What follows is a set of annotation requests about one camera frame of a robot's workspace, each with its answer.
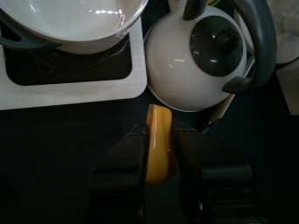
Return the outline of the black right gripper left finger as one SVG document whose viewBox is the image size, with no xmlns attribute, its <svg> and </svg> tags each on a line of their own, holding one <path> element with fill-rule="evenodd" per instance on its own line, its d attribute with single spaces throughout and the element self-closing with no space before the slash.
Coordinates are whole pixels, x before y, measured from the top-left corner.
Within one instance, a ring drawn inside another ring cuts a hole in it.
<svg viewBox="0 0 299 224">
<path fill-rule="evenodd" d="M 146 125 L 138 123 L 97 158 L 85 224 L 144 224 Z"/>
</svg>

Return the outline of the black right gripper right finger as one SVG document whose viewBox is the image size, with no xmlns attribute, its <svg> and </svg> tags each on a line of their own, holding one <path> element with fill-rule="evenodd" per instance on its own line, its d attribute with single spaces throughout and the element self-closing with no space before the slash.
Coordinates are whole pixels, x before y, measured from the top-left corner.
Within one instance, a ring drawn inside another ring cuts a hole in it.
<svg viewBox="0 0 299 224">
<path fill-rule="evenodd" d="M 182 122 L 172 123 L 178 198 L 188 224 L 257 224 L 245 157 Z"/>
</svg>

